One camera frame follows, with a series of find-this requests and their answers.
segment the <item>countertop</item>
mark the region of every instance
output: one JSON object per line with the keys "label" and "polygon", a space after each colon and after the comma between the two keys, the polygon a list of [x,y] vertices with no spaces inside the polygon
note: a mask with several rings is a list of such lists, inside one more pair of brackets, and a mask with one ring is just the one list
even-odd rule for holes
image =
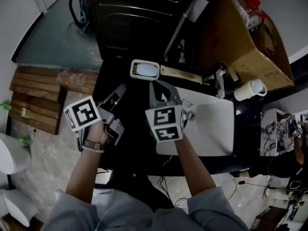
{"label": "countertop", "polygon": [[[100,167],[123,168],[132,173],[162,176],[183,176],[177,156],[156,153],[156,140],[148,125],[145,110],[149,108],[149,81],[129,76],[132,59],[104,60],[93,93],[99,102],[119,84],[126,83],[127,91],[113,114],[120,118],[125,132],[117,146],[106,146]],[[160,76],[176,87],[215,96],[215,87],[191,81]],[[260,150],[260,108],[258,98],[237,102],[231,96],[225,99],[234,103],[235,129],[233,156],[200,157],[210,174],[245,169],[254,164]]]}

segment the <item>red object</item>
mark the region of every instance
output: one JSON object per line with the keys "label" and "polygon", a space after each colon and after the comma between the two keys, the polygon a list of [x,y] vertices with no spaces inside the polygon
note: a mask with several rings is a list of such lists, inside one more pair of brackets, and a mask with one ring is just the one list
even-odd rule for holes
{"label": "red object", "polygon": [[247,8],[250,10],[254,10],[256,15],[261,18],[267,18],[269,19],[267,14],[264,14],[262,11],[260,11],[259,6],[261,4],[260,0],[244,0],[244,2],[247,5]]}
{"label": "red object", "polygon": [[256,10],[260,6],[260,0],[246,0],[247,7],[251,10]]}

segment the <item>wooden plank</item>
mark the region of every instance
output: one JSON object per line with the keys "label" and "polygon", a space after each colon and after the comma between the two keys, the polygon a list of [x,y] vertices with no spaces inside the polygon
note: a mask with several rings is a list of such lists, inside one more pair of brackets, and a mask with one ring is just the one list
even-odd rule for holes
{"label": "wooden plank", "polygon": [[72,76],[72,75],[81,75],[86,76],[87,79],[97,80],[99,71],[89,70],[83,68],[70,68],[68,70],[60,70],[59,75],[62,76]]}
{"label": "wooden plank", "polygon": [[15,73],[14,78],[26,79],[26,80],[32,80],[32,81],[37,81],[37,82],[43,82],[43,83],[58,85],[57,78],[56,77],[50,77],[50,76]]}
{"label": "wooden plank", "polygon": [[36,81],[31,81],[31,80],[24,80],[24,79],[17,79],[17,78],[13,78],[12,84],[17,85],[17,86],[34,88],[38,90],[55,92],[55,93],[59,93],[61,89],[61,86],[59,84],[57,85],[46,84],[46,83],[41,83],[41,82],[36,82]]}
{"label": "wooden plank", "polygon": [[50,117],[50,118],[53,118],[53,119],[59,118],[59,112],[57,112],[57,111],[42,108],[42,107],[32,105],[32,104],[28,104],[26,102],[23,102],[21,100],[15,99],[15,98],[12,98],[11,105],[21,107],[21,108],[25,108],[25,109],[31,110],[34,113],[37,113],[37,114],[40,114],[40,115],[43,115],[43,116],[47,116],[47,117]]}
{"label": "wooden plank", "polygon": [[51,102],[45,99],[40,99],[28,95],[24,95],[18,92],[13,93],[13,100],[20,100],[23,101],[24,103],[28,103],[30,105],[35,105],[38,107],[46,108],[49,110],[57,111],[59,112],[61,110],[61,104],[56,103],[56,102]]}
{"label": "wooden plank", "polygon": [[48,92],[48,91],[38,90],[38,89],[33,89],[33,88],[28,88],[28,87],[22,87],[22,86],[17,86],[17,85],[12,85],[12,84],[10,86],[10,90],[16,91],[22,94],[26,94],[29,96],[34,96],[37,98],[47,99],[53,102],[58,102],[58,99],[59,99],[58,93]]}
{"label": "wooden plank", "polygon": [[15,120],[18,120],[24,124],[27,124],[29,126],[32,126],[36,129],[45,131],[47,133],[51,133],[51,134],[58,134],[58,127],[53,127],[53,126],[49,126],[43,123],[40,123],[38,121],[32,120],[32,119],[28,119],[28,118],[24,118],[22,117],[20,114],[14,112],[14,111],[9,111],[9,116],[12,117]]}
{"label": "wooden plank", "polygon": [[[18,114],[21,114],[21,111],[23,109],[21,107],[11,105],[11,110],[18,113]],[[57,119],[53,119],[53,118],[50,118],[50,117],[47,117],[47,116],[44,116],[44,115],[42,116],[42,115],[34,113],[34,112],[31,112],[31,114],[29,115],[29,118],[32,119],[32,120],[38,121],[40,123],[52,126],[52,127],[57,126]]]}
{"label": "wooden plank", "polygon": [[97,76],[93,77],[86,74],[75,74],[73,72],[63,71],[57,77],[57,82],[60,85],[73,85],[94,88]]}
{"label": "wooden plank", "polygon": [[25,73],[25,74],[34,74],[34,75],[44,75],[44,76],[57,77],[60,70],[59,69],[44,68],[44,67],[18,66],[17,69],[16,69],[16,72],[17,73]]}
{"label": "wooden plank", "polygon": [[82,87],[82,86],[74,86],[74,85],[63,85],[63,87],[69,91],[83,93],[89,96],[91,96],[94,91],[94,88],[91,88],[91,87]]}

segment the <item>black cabinet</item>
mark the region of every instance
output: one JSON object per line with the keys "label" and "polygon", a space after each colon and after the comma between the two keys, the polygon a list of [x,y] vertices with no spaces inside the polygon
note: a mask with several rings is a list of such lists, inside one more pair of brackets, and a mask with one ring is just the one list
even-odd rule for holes
{"label": "black cabinet", "polygon": [[91,0],[102,59],[163,56],[192,0]]}

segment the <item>white mug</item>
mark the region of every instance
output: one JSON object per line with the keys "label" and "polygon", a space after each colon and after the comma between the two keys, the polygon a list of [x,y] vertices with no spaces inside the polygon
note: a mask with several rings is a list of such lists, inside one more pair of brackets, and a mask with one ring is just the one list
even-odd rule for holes
{"label": "white mug", "polygon": [[255,95],[265,96],[268,93],[268,90],[262,80],[254,79],[246,82],[241,87],[234,90],[234,97],[237,101],[242,101],[248,98],[251,98]]}

